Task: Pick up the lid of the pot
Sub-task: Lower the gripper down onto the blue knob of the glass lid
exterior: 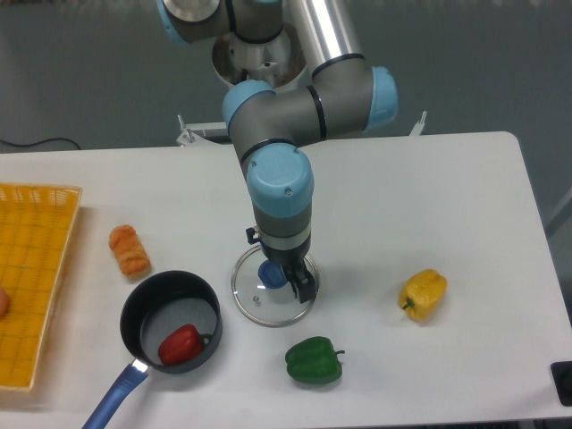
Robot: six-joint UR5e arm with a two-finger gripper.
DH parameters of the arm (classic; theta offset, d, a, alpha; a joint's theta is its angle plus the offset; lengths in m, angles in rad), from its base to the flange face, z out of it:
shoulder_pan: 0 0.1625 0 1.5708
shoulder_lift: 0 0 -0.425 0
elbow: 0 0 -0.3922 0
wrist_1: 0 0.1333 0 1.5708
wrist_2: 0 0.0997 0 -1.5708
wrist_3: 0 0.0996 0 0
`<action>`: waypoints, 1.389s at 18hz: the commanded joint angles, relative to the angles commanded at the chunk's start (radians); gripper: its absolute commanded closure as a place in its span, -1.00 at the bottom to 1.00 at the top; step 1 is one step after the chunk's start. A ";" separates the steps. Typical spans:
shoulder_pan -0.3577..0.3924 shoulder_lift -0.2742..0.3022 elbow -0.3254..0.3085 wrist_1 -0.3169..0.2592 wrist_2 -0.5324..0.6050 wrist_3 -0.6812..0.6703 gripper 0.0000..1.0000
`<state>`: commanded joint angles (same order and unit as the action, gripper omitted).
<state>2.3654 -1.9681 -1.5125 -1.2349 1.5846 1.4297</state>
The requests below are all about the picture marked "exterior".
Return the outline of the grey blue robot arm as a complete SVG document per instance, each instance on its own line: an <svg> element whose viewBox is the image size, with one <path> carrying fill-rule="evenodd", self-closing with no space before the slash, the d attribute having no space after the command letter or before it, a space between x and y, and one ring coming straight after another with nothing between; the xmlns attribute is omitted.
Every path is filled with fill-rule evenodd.
<svg viewBox="0 0 572 429"><path fill-rule="evenodd" d="M256 224L250 243L279 265L300 302L318 291L305 257L314 176L302 148L392 121L391 73L369 65L342 1L161 1L169 34L227 37L240 73L222 105Z"/></svg>

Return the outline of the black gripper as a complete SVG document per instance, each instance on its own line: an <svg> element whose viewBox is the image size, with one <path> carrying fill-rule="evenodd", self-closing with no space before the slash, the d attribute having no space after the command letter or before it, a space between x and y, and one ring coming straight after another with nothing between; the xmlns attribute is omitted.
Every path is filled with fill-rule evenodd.
<svg viewBox="0 0 572 429"><path fill-rule="evenodd" d="M265 243L261 244L266 258L280 265L290 283L295 298L300 304L314 300L316 297L316 281L314 275L308 270L305 256L310 249L310 241L286 250L273 248Z"/></svg>

